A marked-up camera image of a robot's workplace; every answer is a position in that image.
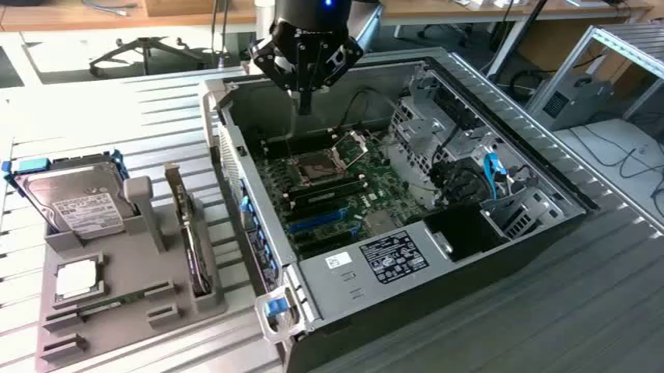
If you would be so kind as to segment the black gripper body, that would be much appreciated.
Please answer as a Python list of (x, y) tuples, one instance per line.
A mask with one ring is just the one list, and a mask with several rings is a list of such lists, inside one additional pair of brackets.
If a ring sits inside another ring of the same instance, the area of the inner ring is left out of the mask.
[(277, 1), (271, 39), (289, 63), (304, 66), (319, 39), (344, 41), (349, 1)]

